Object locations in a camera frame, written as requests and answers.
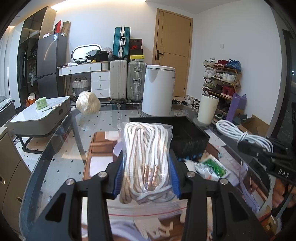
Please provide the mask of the bagged white brown shoelaces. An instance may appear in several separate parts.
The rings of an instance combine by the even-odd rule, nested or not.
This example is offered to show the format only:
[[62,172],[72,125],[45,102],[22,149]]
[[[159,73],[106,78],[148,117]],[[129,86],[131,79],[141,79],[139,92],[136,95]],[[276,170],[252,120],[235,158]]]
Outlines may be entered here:
[[124,173],[119,200],[164,203],[175,198],[169,162],[173,127],[162,123],[125,122],[119,127]]

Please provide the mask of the brown cardboard box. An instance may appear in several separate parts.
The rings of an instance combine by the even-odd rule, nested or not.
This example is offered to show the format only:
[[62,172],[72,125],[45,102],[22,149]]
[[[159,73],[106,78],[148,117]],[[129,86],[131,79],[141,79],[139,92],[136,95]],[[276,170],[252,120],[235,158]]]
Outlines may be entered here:
[[254,114],[248,118],[243,124],[237,126],[241,131],[248,131],[250,134],[265,137],[269,129],[269,125],[262,121]]

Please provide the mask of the green white sachet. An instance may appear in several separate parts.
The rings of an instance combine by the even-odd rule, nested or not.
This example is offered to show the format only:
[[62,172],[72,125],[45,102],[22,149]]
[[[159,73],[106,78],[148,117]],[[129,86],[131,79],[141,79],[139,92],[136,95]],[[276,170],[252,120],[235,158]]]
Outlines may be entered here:
[[218,181],[230,175],[230,171],[213,155],[194,164],[196,172],[206,180]]

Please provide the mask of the purple paper bag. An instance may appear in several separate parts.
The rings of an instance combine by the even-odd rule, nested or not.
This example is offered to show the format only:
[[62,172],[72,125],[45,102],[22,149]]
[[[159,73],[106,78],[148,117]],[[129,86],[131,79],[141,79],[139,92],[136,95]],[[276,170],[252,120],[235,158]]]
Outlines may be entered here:
[[243,96],[240,96],[239,94],[234,93],[230,103],[230,107],[227,112],[226,120],[232,122],[236,111],[238,109],[239,110],[245,109],[246,102],[247,102],[246,94]]

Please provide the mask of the black cardboard box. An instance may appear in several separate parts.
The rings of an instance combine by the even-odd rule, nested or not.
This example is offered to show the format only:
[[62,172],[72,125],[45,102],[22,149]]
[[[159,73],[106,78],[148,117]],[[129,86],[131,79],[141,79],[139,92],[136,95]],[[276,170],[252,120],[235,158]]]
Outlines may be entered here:
[[198,161],[204,154],[210,136],[186,116],[130,118],[131,122],[161,123],[173,127],[170,148],[178,160]]

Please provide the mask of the cream cylindrical cup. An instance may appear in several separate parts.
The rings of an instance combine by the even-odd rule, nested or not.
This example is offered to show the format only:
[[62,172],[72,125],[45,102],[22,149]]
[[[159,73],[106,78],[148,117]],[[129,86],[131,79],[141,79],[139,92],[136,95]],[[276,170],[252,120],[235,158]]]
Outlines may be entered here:
[[198,122],[209,125],[214,118],[218,102],[219,98],[210,94],[202,94],[197,117]]

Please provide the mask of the zip plastic bag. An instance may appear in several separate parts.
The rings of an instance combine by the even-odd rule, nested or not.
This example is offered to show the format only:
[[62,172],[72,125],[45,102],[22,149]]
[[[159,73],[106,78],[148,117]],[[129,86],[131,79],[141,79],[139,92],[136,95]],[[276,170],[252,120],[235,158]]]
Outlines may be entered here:
[[122,204],[107,202],[114,240],[181,240],[187,201]]

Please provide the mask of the wooden shoe rack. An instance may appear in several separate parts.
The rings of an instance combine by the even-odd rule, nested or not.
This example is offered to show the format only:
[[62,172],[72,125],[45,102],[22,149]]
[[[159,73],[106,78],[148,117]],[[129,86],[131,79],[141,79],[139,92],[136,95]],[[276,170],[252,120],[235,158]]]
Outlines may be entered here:
[[237,60],[215,60],[210,58],[203,61],[203,92],[219,99],[214,120],[227,117],[233,96],[240,90],[241,63]]

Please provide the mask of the cream yarn ball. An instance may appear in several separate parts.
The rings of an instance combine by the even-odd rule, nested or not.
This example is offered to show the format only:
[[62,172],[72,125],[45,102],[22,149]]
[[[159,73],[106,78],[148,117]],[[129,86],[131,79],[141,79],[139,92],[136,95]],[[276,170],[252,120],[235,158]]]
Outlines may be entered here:
[[83,91],[79,94],[76,101],[76,108],[86,115],[99,113],[101,104],[93,92]]

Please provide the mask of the beige side cabinet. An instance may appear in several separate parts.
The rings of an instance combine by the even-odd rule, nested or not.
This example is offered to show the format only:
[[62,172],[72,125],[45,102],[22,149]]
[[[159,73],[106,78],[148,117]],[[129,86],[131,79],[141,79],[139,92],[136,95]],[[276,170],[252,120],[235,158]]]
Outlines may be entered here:
[[1,128],[1,213],[17,234],[20,208],[31,171],[15,147],[7,128]]

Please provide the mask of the white coffee table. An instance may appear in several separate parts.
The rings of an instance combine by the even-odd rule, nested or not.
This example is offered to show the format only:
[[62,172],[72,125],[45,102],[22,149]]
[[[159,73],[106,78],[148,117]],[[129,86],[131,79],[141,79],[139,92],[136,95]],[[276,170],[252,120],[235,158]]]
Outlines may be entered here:
[[70,111],[70,97],[64,96],[47,99],[47,106],[40,110],[33,103],[13,117],[10,124],[23,151],[41,154],[41,150],[28,149],[27,144],[33,138],[45,138],[53,134]]

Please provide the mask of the striped woven basket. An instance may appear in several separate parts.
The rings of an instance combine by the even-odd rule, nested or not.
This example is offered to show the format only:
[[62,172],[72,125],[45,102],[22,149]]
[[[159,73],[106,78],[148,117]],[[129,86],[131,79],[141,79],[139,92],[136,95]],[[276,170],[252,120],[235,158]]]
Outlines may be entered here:
[[72,93],[75,100],[78,99],[80,93],[91,90],[91,82],[86,77],[76,78],[72,82]]

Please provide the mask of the green tissue pack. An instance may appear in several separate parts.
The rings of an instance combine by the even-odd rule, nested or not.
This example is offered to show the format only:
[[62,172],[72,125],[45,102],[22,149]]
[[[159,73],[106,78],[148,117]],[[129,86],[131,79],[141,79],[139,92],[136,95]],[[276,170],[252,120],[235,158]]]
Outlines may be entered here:
[[44,109],[48,106],[46,97],[39,98],[35,101],[36,110]]

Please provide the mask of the white electric kettle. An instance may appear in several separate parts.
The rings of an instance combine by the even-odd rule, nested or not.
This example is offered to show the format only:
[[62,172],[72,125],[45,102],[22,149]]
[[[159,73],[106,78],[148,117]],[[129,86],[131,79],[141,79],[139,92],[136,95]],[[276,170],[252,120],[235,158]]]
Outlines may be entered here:
[[168,116],[171,112],[176,69],[148,65],[145,72],[142,111],[151,116]]

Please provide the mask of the white desk with drawers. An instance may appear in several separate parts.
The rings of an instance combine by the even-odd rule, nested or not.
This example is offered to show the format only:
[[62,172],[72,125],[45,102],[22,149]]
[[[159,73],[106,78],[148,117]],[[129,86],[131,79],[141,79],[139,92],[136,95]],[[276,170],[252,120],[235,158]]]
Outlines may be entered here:
[[90,90],[98,99],[110,98],[110,70],[109,62],[94,62],[78,65],[58,67],[60,76],[85,76],[90,80]]

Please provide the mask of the white suitcase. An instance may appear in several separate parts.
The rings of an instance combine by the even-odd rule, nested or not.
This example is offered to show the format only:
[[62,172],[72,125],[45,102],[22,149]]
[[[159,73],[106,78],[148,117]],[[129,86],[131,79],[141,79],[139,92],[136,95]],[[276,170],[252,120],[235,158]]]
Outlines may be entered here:
[[110,98],[126,99],[127,61],[113,60],[110,62]]

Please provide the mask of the silver suitcase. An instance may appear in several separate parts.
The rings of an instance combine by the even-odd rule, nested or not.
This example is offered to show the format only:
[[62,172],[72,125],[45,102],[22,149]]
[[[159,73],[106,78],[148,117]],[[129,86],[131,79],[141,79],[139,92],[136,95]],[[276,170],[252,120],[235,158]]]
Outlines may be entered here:
[[147,64],[145,62],[130,62],[127,68],[128,101],[142,101]]

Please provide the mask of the grey bed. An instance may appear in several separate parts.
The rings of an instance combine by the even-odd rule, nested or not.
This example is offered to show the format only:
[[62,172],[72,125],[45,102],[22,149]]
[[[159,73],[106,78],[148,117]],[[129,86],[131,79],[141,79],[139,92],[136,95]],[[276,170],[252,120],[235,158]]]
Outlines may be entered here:
[[15,100],[0,96],[0,127],[16,115]]

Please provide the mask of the oval white mirror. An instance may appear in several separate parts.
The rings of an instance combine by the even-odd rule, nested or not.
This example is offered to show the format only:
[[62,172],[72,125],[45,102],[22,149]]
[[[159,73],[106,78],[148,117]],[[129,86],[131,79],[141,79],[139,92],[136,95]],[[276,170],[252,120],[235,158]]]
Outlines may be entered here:
[[85,63],[88,60],[89,52],[96,52],[102,50],[102,47],[99,44],[89,44],[89,45],[80,45],[71,53],[71,60],[76,63]]

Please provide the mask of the wooden door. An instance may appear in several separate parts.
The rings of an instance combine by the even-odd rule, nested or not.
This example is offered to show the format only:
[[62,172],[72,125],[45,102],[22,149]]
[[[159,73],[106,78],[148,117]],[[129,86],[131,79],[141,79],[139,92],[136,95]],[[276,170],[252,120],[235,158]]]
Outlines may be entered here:
[[152,64],[176,69],[174,97],[186,95],[192,35],[192,18],[157,9]]

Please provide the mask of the stacked shoe boxes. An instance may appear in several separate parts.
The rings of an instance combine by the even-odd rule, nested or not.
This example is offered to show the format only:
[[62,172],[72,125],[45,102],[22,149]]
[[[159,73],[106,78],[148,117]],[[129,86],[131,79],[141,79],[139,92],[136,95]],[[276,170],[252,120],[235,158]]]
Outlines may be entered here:
[[144,52],[142,49],[142,39],[129,40],[129,58],[131,62],[143,62]]

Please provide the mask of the teal suitcase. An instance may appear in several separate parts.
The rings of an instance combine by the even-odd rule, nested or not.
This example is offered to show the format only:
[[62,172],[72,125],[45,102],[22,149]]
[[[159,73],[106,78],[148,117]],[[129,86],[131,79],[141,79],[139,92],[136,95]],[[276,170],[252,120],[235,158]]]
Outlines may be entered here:
[[130,50],[130,27],[116,27],[113,39],[113,57],[128,60]]

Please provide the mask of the black refrigerator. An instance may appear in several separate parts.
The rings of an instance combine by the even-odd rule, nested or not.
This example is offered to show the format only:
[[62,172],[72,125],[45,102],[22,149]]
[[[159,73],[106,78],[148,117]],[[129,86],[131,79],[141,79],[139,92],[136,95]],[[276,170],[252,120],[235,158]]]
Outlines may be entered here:
[[58,68],[66,63],[67,38],[53,34],[38,42],[37,83],[39,97],[54,98],[65,95],[63,78]]

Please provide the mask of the dark glass wardrobe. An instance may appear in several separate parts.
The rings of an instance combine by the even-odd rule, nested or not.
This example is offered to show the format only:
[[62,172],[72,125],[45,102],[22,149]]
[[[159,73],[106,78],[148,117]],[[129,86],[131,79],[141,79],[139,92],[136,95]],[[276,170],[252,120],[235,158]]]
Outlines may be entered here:
[[53,30],[56,11],[44,7],[25,19],[18,45],[17,77],[21,106],[26,105],[30,93],[38,95],[37,51],[38,42]]

